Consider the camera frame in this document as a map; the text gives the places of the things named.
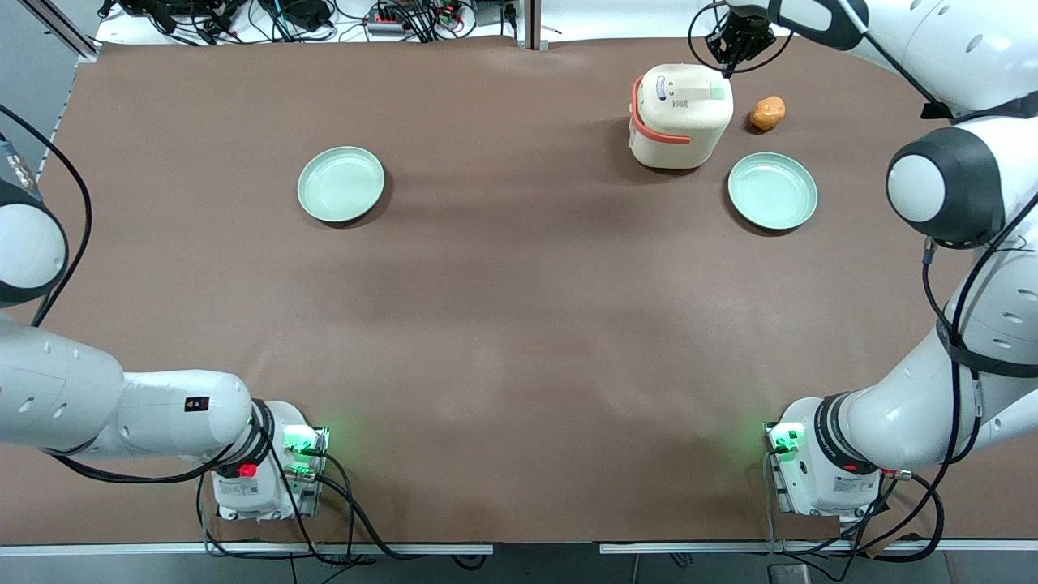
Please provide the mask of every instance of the light green plate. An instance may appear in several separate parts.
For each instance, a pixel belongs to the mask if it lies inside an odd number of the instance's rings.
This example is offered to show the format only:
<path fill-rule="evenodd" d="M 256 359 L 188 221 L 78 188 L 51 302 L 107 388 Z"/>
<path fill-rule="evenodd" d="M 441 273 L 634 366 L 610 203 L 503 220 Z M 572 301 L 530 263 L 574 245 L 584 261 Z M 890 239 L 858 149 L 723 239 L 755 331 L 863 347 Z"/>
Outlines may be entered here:
<path fill-rule="evenodd" d="M 362 147 L 339 146 L 317 155 L 299 174 L 299 203 L 322 221 L 349 221 L 378 201 L 385 171 Z"/>
<path fill-rule="evenodd" d="M 773 151 L 737 162 L 728 175 L 728 194 L 743 217 L 773 229 L 802 224 L 818 206 L 818 187 L 808 169 Z"/>

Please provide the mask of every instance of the rice cooker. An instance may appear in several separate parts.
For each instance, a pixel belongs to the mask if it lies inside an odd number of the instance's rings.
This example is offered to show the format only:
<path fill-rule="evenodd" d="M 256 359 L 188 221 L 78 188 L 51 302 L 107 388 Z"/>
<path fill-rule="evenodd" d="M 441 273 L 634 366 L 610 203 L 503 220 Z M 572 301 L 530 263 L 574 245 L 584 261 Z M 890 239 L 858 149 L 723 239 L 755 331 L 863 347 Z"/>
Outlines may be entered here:
<path fill-rule="evenodd" d="M 653 168 L 694 168 L 732 120 L 732 84 L 700 64 L 660 64 L 631 87 L 630 147 Z"/>

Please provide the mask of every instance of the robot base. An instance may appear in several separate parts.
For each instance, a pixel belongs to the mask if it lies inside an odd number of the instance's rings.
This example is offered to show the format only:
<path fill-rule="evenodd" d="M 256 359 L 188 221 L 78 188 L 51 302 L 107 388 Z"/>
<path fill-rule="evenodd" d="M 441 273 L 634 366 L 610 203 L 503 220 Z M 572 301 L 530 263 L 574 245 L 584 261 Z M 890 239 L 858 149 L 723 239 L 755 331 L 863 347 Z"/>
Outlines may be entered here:
<path fill-rule="evenodd" d="M 222 519 L 293 519 L 296 507 L 304 518 L 318 512 L 321 483 L 313 477 L 324 472 L 325 458 L 300 454 L 294 447 L 326 452 L 328 429 L 307 426 L 302 413 L 292 405 L 268 401 L 266 406 L 274 418 L 271 442 L 283 468 L 278 468 L 273 454 L 268 453 L 255 466 L 255 474 L 251 477 L 226 478 L 214 474 L 213 491 Z M 291 491 L 285 490 L 284 479 Z"/>
<path fill-rule="evenodd" d="M 772 457 L 778 503 L 786 512 L 854 523 L 875 500 L 880 472 L 855 475 L 829 462 L 815 437 L 815 411 L 821 404 L 817 397 L 797 400 L 781 422 L 766 427 L 770 448 L 791 449 Z"/>

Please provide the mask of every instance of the floor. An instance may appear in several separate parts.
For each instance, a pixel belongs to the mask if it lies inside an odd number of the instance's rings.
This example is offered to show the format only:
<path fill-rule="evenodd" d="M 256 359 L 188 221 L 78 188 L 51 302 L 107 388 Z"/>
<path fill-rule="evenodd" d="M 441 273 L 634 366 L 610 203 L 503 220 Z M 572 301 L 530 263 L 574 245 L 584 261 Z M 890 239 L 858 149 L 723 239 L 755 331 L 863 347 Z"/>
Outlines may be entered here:
<path fill-rule="evenodd" d="M 498 546 L 483 569 L 465 573 L 448 558 L 430 557 L 411 562 L 380 560 L 375 565 L 353 568 L 333 582 L 364 584 L 768 584 L 770 564 L 788 559 L 736 554 L 699 554 L 684 569 L 667 555 L 643 555 L 634 574 L 633 556 L 602 556 L 591 545 Z M 832 562 L 839 574 L 842 564 Z M 1019 552 L 957 552 L 934 554 L 913 564 L 885 564 L 856 560 L 848 584 L 1025 584 L 1035 581 L 1038 555 Z M 315 560 L 296 562 L 296 581 L 323 584 L 335 574 Z M 77 556 L 0 559 L 0 582 L 4 584 L 192 584 L 247 582 L 289 584 L 293 582 L 288 561 L 215 559 L 196 555 Z M 813 582 L 826 582 L 812 573 Z"/>
<path fill-rule="evenodd" d="M 100 0 L 63 0 L 57 2 L 86 33 L 97 30 L 93 11 Z M 45 134 L 50 134 L 72 86 L 76 58 L 20 4 L 0 1 L 0 103 L 10 107 Z M 17 145 L 31 167 L 43 156 L 43 146 L 6 119 L 0 120 L 4 132 Z M 0 177 L 13 180 L 6 165 L 0 165 Z M 765 584 L 768 565 L 788 563 L 774 557 L 732 554 L 702 554 L 680 569 L 666 555 L 640 556 L 637 574 L 631 556 L 601 556 L 597 547 L 498 546 L 494 556 L 479 573 L 458 569 L 447 558 L 427 558 L 414 562 L 379 561 L 374 566 L 357 568 L 335 582 L 347 579 L 370 584 L 422 583 L 596 583 L 653 584 L 738 583 Z M 840 566 L 834 562 L 832 571 Z M 297 581 L 320 584 L 333 571 L 312 560 L 296 562 Z M 856 561 L 846 582 L 911 584 L 1023 584 L 1036 581 L 1038 554 L 1019 552 L 957 552 L 935 554 L 926 561 L 900 565 Z M 825 578 L 813 573 L 814 582 Z M 127 555 L 73 556 L 43 558 L 0 558 L 0 582 L 35 584 L 37 582 L 172 584 L 190 582 L 247 582 L 248 584 L 289 583 L 293 575 L 289 562 L 257 562 L 214 559 L 201 555 Z"/>

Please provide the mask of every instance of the table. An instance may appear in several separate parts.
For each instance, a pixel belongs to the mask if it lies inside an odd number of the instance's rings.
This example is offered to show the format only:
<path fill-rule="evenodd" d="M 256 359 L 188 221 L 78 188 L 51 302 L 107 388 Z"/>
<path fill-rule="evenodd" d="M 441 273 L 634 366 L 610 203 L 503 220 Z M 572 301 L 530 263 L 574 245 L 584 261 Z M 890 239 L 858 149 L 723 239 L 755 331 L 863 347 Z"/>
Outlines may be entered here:
<path fill-rule="evenodd" d="M 106 47 L 58 132 L 97 222 L 47 327 L 128 371 L 231 371 L 295 404 L 332 428 L 390 541 L 760 540 L 762 423 L 875 383 L 932 327 L 921 237 L 883 179 L 936 123 L 893 75 L 796 39 L 736 78 L 711 160 L 655 172 L 627 150 L 630 83 L 686 53 L 683 39 Z M 747 132 L 771 93 L 788 118 Z M 295 198 L 306 161 L 342 144 L 388 176 L 346 227 Z M 790 233 L 755 230 L 727 202 L 728 169 L 764 149 L 819 186 L 817 214 Z M 78 232 L 72 182 L 49 166 L 43 185 Z M 938 297 L 967 260 L 939 254 Z M 947 536 L 1038 534 L 1018 513 L 1034 441 L 956 467 Z M 0 457 L 18 469 L 0 476 L 5 545 L 198 540 L 191 485 L 91 483 L 18 447 Z M 784 519 L 784 536 L 834 529 Z M 343 537 L 334 506 L 310 526 Z"/>

